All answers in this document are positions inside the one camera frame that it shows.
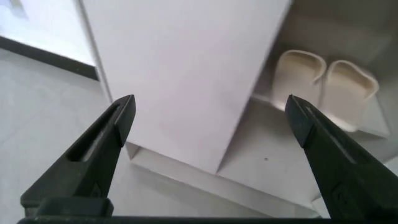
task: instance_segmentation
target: shelf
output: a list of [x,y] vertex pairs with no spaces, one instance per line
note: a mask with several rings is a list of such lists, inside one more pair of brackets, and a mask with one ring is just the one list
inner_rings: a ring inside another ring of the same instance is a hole
[[217,175],[307,208],[320,193],[285,114],[255,101],[249,102]]
[[[272,85],[273,70],[273,68],[267,66],[263,71],[254,89],[254,93],[251,95],[252,99],[270,104],[270,90]],[[369,99],[368,103],[366,104],[363,113],[363,123],[359,127],[359,130],[365,133],[373,134],[375,136],[380,136],[382,138],[387,138],[390,135],[390,130],[376,96],[373,96],[371,99]]]
[[271,217],[311,218],[317,216],[313,210],[203,172],[148,149],[140,148],[131,163]]

